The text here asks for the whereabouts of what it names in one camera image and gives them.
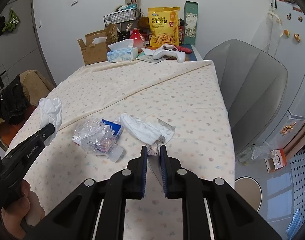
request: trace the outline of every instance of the green box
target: green box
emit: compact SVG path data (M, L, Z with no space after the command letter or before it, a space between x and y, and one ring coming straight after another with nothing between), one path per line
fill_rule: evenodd
M195 45L197 32L198 3L187 1L185 3L185 40L184 44Z

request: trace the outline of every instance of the plush toy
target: plush toy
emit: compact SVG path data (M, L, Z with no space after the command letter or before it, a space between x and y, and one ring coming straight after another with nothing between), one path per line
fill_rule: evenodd
M18 16L14 12L14 10L10 10L9 12L9 21L6 24L6 26L2 29L2 32L5 32L6 30L9 32L13 32L13 30L16 28L16 25L20 22Z
M138 21L138 28L139 29L149 29L150 30L150 26L149 26L149 19L148 17L141 17Z

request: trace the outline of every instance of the gray chair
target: gray chair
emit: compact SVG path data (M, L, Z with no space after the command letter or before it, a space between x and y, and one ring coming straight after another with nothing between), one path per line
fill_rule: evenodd
M278 113L288 72L267 53L238 40L218 45L204 60L215 64L237 154L254 143Z

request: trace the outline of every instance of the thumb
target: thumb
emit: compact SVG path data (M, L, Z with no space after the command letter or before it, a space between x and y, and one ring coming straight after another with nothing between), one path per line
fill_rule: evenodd
M4 222L5 228L14 237L23 239L25 236L25 231L20 226L21 220L24 219L30 208L30 202L26 196L18 199L17 201L11 203L8 208L2 209L2 220Z

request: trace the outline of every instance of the light switch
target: light switch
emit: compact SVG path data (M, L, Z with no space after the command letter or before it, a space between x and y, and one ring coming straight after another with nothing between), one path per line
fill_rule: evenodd
M71 6L73 6L74 4L78 3L78 0L70 0L71 2Z

